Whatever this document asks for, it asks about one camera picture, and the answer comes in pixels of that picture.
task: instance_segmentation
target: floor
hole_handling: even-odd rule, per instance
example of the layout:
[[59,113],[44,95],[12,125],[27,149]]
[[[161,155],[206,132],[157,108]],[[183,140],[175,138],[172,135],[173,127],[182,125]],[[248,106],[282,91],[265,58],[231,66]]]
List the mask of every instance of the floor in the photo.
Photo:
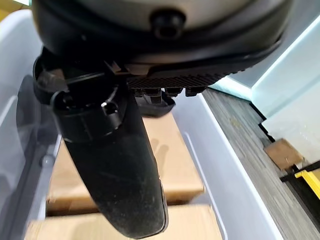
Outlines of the floor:
[[259,128],[263,119],[246,100],[212,89],[203,93],[285,240],[319,240],[320,233],[263,151],[271,142]]

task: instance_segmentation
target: yellow object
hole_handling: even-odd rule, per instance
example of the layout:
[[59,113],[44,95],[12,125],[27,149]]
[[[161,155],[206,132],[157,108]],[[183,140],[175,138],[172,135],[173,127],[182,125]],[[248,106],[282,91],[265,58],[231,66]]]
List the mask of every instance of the yellow object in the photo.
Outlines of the yellow object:
[[9,12],[0,9],[0,22],[8,15],[9,15]]
[[[166,231],[145,240],[222,240],[216,216],[208,205],[168,208]],[[99,213],[48,217],[30,223],[24,240],[132,240],[117,232]]]
[[[160,118],[144,118],[143,122],[168,204],[186,203],[202,194],[202,180],[173,115],[169,113]],[[64,142],[60,145],[54,164],[46,209],[50,216],[98,211]]]
[[315,171],[303,170],[294,175],[296,178],[303,177],[306,183],[314,191],[317,197],[320,199],[320,169]]

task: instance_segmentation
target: textured black plastic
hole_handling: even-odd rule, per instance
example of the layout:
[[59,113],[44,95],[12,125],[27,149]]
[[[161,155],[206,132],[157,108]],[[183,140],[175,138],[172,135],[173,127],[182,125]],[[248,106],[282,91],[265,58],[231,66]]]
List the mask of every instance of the textured black plastic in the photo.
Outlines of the textured black plastic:
[[[53,112],[59,114],[54,100]],[[140,239],[166,228],[157,163],[132,95],[122,124],[111,134],[85,143],[64,140],[99,211],[120,233]]]
[[163,91],[161,92],[162,102],[159,104],[152,104],[146,98],[148,97],[143,96],[136,98],[136,103],[143,117],[160,118],[168,114],[176,105],[175,101],[171,97],[168,97]]

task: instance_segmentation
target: black plastic part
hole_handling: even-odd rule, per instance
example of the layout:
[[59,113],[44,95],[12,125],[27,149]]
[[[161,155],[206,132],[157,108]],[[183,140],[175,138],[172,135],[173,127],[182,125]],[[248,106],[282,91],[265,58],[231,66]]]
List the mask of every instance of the black plastic part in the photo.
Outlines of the black plastic part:
[[184,29],[186,16],[177,10],[160,10],[151,16],[153,34],[161,40],[176,40]]
[[176,105],[175,101],[168,97],[164,92],[161,94],[162,102],[160,104],[151,104],[147,97],[137,97],[136,103],[139,106],[140,113],[143,117],[160,118],[168,114]]
[[129,76],[132,89],[207,87],[221,78],[244,71],[269,56],[281,44],[279,39],[261,51],[221,58],[168,64],[151,67],[147,76]]
[[[108,130],[101,111],[79,110],[75,114],[61,106],[61,93],[54,95],[51,105],[68,151],[99,211],[120,233],[141,239],[166,229],[167,204],[137,103],[129,92],[121,96],[127,102],[124,118],[109,134],[104,134]],[[73,130],[67,138],[69,128]],[[90,138],[92,129],[102,133],[94,131]],[[86,133],[77,134],[76,130]],[[82,141],[83,134],[89,137],[86,141]]]
[[175,41],[113,24],[75,0],[33,0],[32,12],[44,45],[56,55],[171,64],[268,48],[284,32],[292,3],[268,1],[266,6],[265,0],[255,0],[236,14],[185,32]]

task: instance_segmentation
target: small wooden block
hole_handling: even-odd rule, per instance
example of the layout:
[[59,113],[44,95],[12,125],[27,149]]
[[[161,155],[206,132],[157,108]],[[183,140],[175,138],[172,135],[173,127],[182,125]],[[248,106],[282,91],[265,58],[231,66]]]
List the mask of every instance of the small wooden block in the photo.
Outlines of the small wooden block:
[[[203,193],[203,183],[172,114],[144,118],[143,122],[168,204],[185,203]],[[64,142],[53,168],[46,210],[49,216],[98,211]]]
[[304,157],[285,139],[273,142],[264,148],[271,160],[285,170],[303,161]]
[[[216,216],[208,205],[181,205],[168,208],[165,232],[146,240],[222,240]],[[49,217],[31,222],[24,240],[130,240],[99,213]]]

